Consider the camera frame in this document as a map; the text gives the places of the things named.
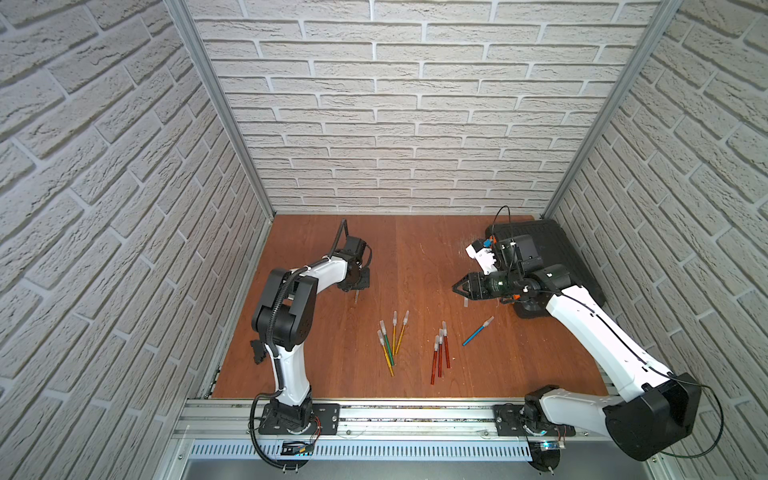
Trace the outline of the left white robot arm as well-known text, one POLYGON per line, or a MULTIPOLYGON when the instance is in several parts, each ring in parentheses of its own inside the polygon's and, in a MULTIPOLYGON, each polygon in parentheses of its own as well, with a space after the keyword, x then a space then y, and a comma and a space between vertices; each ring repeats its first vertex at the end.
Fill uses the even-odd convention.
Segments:
POLYGON ((269 360, 275 391, 265 417, 291 431, 312 421, 311 385, 306 374, 304 343, 311 331, 317 296, 335 286, 349 292, 370 286, 372 250, 362 239, 345 238, 329 254, 309 265, 276 268, 268 277, 252 317, 257 338, 250 342, 254 362, 269 360))

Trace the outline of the blue carving knife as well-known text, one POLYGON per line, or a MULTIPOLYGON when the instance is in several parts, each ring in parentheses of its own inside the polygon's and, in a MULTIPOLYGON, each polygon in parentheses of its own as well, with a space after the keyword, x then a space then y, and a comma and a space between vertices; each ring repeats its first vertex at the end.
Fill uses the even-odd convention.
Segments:
POLYGON ((495 319, 495 316, 490 316, 488 319, 486 319, 474 332, 472 332, 471 335, 469 335, 468 338, 466 338, 462 342, 462 346, 467 346, 470 342, 472 342, 484 329, 486 329, 495 319))

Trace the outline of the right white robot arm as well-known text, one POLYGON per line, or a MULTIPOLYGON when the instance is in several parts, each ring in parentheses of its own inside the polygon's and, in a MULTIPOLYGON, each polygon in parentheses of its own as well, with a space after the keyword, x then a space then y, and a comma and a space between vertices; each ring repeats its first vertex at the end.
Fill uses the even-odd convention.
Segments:
POLYGON ((608 375, 613 396, 574 393, 547 385, 525 398, 520 423, 532 436, 571 426, 608 437, 630 458, 644 461, 694 430, 705 385, 675 374, 648 354, 606 314, 569 270, 555 264, 514 275, 472 272, 453 291, 469 300, 537 305, 564 325, 608 375))

